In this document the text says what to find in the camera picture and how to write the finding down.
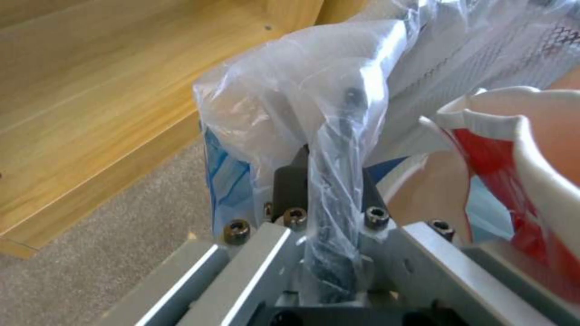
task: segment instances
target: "gray carpet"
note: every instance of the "gray carpet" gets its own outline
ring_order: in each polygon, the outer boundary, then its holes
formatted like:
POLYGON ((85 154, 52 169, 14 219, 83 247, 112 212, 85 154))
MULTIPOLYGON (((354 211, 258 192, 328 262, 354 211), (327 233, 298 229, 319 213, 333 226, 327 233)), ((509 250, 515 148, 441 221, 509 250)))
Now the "gray carpet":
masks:
POLYGON ((211 240, 200 141, 30 260, 0 255, 0 325, 93 324, 188 237, 211 240))

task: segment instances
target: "hex socket screw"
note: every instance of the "hex socket screw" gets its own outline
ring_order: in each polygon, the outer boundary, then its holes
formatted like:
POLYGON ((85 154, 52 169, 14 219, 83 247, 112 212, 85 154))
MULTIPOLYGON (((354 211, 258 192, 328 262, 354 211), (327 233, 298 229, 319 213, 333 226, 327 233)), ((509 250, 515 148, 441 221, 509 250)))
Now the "hex socket screw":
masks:
POLYGON ((443 220, 433 219, 428 221, 427 225, 429 225, 431 229, 435 230, 435 232, 439 233, 439 235, 441 235, 447 241, 451 242, 453 240, 455 229, 453 229, 449 223, 443 220))
POLYGON ((246 220, 232 220, 223 228, 223 239, 229 245, 242 245, 250 238, 250 224, 246 220))
POLYGON ((284 215, 284 226, 293 231, 302 231, 306 228, 306 220, 308 214, 306 211, 299 207, 288 208, 284 215))
POLYGON ((364 215, 364 224, 367 228, 375 231, 383 230, 389 224, 390 215, 386 209, 371 206, 364 215))

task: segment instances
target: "wooden shelf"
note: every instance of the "wooden shelf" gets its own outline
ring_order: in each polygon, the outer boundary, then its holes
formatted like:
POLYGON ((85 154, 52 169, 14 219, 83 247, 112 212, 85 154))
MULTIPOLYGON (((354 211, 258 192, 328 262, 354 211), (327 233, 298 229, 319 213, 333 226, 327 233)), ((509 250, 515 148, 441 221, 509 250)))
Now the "wooden shelf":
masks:
MULTIPOLYGON (((319 23, 356 7, 334 1, 319 23)), ((190 143, 193 81, 323 2, 3 0, 0 253, 31 256, 190 143)))

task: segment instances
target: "clear plastic wrap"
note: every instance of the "clear plastic wrap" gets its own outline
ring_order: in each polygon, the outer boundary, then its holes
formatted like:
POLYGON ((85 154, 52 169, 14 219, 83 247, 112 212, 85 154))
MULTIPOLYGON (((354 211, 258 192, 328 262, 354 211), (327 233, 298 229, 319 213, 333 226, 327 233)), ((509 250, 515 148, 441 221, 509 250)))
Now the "clear plastic wrap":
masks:
POLYGON ((207 149, 214 231, 235 218, 260 224, 274 171, 309 144, 307 297, 352 299, 363 165, 446 149, 418 118, 478 86, 543 87, 578 64, 575 5, 373 1, 345 23, 291 33, 205 74, 194 92, 216 148, 207 149))
POLYGON ((194 87, 204 128, 249 163, 254 212, 227 210, 222 225, 240 217, 259 224, 274 171, 309 144, 305 262, 333 289, 317 294, 321 300, 356 291, 362 165, 382 129, 386 80, 407 35, 400 20, 314 27, 236 58, 194 87))

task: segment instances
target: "metal frame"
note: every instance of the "metal frame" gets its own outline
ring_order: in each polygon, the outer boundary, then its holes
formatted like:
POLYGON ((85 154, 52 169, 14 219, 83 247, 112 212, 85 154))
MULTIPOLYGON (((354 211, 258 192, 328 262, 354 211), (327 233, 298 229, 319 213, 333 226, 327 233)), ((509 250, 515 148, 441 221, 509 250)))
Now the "metal frame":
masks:
MULTIPOLYGON (((277 302, 284 291, 296 290, 305 241, 303 233, 265 223, 243 247, 229 250, 237 253, 227 266, 225 249, 188 243, 100 325, 246 325, 255 313, 263 316, 285 302, 277 302)), ((429 308, 437 302, 470 325, 552 324, 425 223, 363 229, 360 250, 372 270, 366 288, 396 290, 409 307, 429 308)), ((520 294, 519 288, 512 289, 520 294)))
POLYGON ((580 306, 562 299, 548 286, 576 301, 580 288, 523 255, 505 241, 486 242, 463 252, 558 325, 580 325, 580 306))
POLYGON ((302 258, 297 233, 265 223, 178 323, 245 325, 259 305, 274 305, 302 258))
POLYGON ((470 325, 552 324, 425 223, 393 231, 383 249, 380 263, 412 305, 443 302, 470 325))
POLYGON ((227 265, 227 251, 188 241, 105 313, 98 325, 171 325, 227 265))

